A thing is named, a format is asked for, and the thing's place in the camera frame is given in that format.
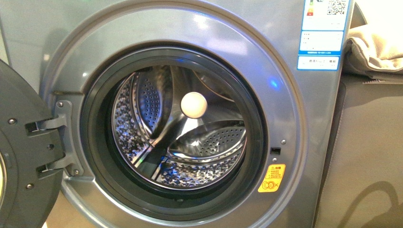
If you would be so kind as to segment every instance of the warning label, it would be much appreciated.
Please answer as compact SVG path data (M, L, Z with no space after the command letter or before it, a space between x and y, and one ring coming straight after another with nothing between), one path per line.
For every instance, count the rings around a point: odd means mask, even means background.
M284 171L286 170L285 164L269 165L265 179L260 185L258 192L275 192L280 187L281 180L283 180Z

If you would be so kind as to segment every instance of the label sticker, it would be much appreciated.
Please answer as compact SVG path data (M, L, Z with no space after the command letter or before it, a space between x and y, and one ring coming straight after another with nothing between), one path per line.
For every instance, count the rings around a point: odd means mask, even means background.
M283 180L284 171L286 170L285 164L269 165L265 179L260 185L258 192L275 192L280 187L281 180Z
M305 0L298 70L338 70L349 2Z

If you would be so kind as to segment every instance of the door hinge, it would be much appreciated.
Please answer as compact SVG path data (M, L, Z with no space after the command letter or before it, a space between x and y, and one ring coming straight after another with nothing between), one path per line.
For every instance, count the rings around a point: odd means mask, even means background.
M82 175L84 169L77 157L76 150L73 144L73 134L71 129L71 117L73 112L73 104L67 100L56 102L54 115L55 119L37 122L38 129L50 130L58 129L60 138L63 142L65 157L55 162L47 164L48 170L66 168L70 175Z

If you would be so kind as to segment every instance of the front-loading washing machine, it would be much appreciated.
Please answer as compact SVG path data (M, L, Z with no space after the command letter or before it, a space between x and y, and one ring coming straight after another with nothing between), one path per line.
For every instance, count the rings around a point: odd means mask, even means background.
M352 4L1 1L0 227L311 227Z

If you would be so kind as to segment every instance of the screw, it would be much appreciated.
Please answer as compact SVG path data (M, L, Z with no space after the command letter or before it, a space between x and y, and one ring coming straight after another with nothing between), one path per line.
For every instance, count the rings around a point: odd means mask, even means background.
M13 125L13 124L15 124L17 122L17 120L16 119L9 119L8 122L9 122L10 125Z
M34 184L27 184L25 186L25 188L28 189L28 190L32 189L33 187L34 187Z

